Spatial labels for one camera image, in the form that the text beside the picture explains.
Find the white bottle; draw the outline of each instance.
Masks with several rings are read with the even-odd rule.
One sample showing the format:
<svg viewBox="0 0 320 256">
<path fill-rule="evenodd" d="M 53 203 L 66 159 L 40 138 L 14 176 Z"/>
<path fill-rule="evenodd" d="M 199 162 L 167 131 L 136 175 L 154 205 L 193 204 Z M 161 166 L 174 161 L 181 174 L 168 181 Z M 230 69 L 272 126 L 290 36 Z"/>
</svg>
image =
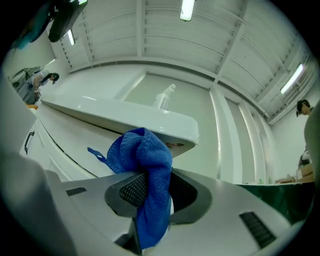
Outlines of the white bottle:
<svg viewBox="0 0 320 256">
<path fill-rule="evenodd" d="M 154 100 L 153 107 L 160 110 L 168 110 L 169 96 L 175 91 L 176 86 L 171 84 L 162 93 L 158 94 Z"/>
</svg>

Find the black handle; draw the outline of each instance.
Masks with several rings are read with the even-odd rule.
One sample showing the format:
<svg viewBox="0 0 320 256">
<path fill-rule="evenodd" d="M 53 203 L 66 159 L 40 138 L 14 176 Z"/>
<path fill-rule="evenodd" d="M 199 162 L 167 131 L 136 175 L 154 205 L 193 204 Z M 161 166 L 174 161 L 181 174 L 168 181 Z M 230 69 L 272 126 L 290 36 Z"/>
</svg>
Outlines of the black handle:
<svg viewBox="0 0 320 256">
<path fill-rule="evenodd" d="M 26 138 L 25 144 L 24 144 L 24 151 L 25 153 L 28 155 L 28 149 L 27 149 L 27 144 L 29 141 L 30 136 L 34 136 L 35 135 L 35 131 L 32 131 L 29 133 L 28 138 Z"/>
</svg>

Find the green fabric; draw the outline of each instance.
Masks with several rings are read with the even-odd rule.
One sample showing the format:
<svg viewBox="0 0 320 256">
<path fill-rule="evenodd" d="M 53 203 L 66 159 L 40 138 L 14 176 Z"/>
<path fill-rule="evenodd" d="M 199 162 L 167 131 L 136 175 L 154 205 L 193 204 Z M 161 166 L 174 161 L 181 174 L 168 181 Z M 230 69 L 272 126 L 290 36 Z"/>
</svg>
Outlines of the green fabric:
<svg viewBox="0 0 320 256">
<path fill-rule="evenodd" d="M 314 193 L 313 182 L 284 185 L 239 185 L 281 213 L 294 224 L 308 215 Z"/>
</svg>

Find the blue towel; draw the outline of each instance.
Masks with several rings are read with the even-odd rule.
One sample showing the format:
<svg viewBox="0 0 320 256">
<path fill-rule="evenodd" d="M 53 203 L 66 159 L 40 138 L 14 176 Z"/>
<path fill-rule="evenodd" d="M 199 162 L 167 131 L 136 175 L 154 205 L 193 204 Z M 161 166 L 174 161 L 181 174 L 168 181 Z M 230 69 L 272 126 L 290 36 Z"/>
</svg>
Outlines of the blue towel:
<svg viewBox="0 0 320 256">
<path fill-rule="evenodd" d="M 164 236 L 170 217 L 172 155 L 168 147 L 146 128 L 137 128 L 119 137 L 107 158 L 87 149 L 116 174 L 142 170 L 149 173 L 148 195 L 137 210 L 137 233 L 142 249 L 155 246 Z"/>
</svg>

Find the ceiling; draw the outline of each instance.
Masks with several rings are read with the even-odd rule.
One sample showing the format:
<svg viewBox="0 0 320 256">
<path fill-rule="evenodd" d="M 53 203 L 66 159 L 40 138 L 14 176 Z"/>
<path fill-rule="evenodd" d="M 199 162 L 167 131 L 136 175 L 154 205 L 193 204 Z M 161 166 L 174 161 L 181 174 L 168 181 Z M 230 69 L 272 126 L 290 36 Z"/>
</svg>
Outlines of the ceiling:
<svg viewBox="0 0 320 256">
<path fill-rule="evenodd" d="M 303 97 L 318 66 L 295 27 L 266 0 L 197 0 L 192 20 L 181 0 L 88 0 L 68 37 L 52 43 L 71 71 L 113 61 L 172 64 L 241 93 L 269 120 Z M 299 64 L 304 74 L 280 89 Z"/>
</svg>

